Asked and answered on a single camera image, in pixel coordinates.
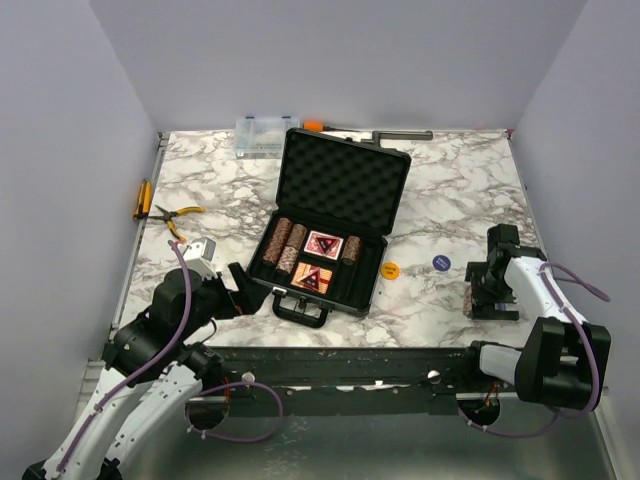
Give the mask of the all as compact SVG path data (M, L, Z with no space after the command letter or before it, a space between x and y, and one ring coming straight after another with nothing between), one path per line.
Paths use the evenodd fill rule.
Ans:
M327 255L333 245L336 243L337 238L331 236L318 235L316 237L316 243L324 255Z
M320 291L321 281L322 281L321 269L314 268L314 269L311 269L307 275L305 275L304 277L301 277L299 280L299 283L307 289Z

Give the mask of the blue small blind button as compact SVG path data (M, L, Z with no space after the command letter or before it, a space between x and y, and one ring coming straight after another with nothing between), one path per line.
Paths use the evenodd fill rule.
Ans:
M432 265L436 270L446 272L451 268L452 262L448 256L439 254L433 258Z

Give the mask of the yellow big blind button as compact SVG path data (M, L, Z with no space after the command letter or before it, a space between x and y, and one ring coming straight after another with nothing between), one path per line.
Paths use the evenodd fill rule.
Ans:
M386 262L381 265L380 273L387 280L395 280L400 275L400 268L394 262Z

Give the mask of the black foam-lined carrying case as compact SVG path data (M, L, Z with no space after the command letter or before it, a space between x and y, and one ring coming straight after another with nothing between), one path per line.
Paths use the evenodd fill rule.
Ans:
M343 138L293 128L286 133L276 209L271 214L248 267L249 276L270 288L273 313L305 327L322 327L328 314L342 311L368 314L379 268L392 232L411 166L411 157L396 149L374 148ZM290 274L263 262L263 254L278 220L307 228ZM344 243L335 261L303 251L311 231L339 236ZM349 236L362 240L353 265L341 261ZM322 295L291 284L299 262L333 271Z

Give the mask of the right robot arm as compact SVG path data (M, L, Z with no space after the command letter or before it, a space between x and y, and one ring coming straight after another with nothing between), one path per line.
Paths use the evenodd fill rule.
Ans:
M498 303L517 303L533 325L522 347L474 342L475 358L461 365L460 379L474 392L499 379L513 386L524 402L565 409L567 417L576 417L598 405L611 335L571 304L554 278L555 268L565 272L569 282L610 300L538 249L497 244L486 261L467 264L472 319L518 319L516 311L495 308Z

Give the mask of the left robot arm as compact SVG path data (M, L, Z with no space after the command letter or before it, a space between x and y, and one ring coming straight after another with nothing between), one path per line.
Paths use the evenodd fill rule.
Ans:
M103 350L93 394L62 445L29 466L26 479L120 479L135 451L190 395L214 393L225 380L219 357L186 339L215 320L252 315L270 291L237 263L238 288L217 274L181 266L155 288L151 304Z

